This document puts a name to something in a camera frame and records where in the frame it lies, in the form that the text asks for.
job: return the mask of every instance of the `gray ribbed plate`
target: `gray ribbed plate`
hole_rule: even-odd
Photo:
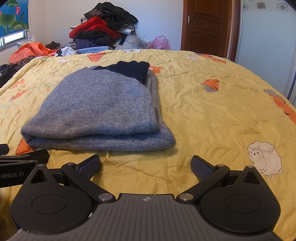
[[[273,233],[255,237],[231,236],[205,222],[196,207],[175,201],[173,195],[121,194],[100,204],[80,227],[55,235],[19,230],[11,241],[279,241]]]

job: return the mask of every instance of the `folded gray sweater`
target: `folded gray sweater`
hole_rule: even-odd
[[[65,77],[22,128],[34,147],[149,151],[176,141],[161,118],[157,77],[146,85],[108,70],[83,68]]]

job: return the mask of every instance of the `bed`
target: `bed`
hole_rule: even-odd
[[[0,89],[0,142],[9,145],[9,155],[20,151],[21,127],[65,76],[85,66],[108,66],[120,60],[150,63],[158,78],[162,117],[176,138],[176,146],[142,153],[48,150],[47,166],[60,168],[98,154],[102,168],[93,182],[116,196],[176,196],[198,182],[190,168],[193,155],[232,170],[261,165],[265,156],[272,161],[265,161],[261,174],[281,206],[274,232],[283,240],[294,240],[295,108],[261,78],[226,59],[152,49],[35,58]],[[16,231],[9,206],[19,189],[0,189],[0,240]]]

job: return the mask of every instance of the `wooden door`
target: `wooden door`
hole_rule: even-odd
[[[226,58],[230,24],[231,0],[184,0],[182,49]]]

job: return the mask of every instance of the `orange plastic bag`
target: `orange plastic bag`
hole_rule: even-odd
[[[45,55],[53,56],[55,52],[57,52],[57,49],[48,49],[42,43],[28,43],[20,47],[16,52],[14,52],[11,55],[9,59],[9,64],[16,64],[18,61],[30,55],[34,55],[35,57]]]

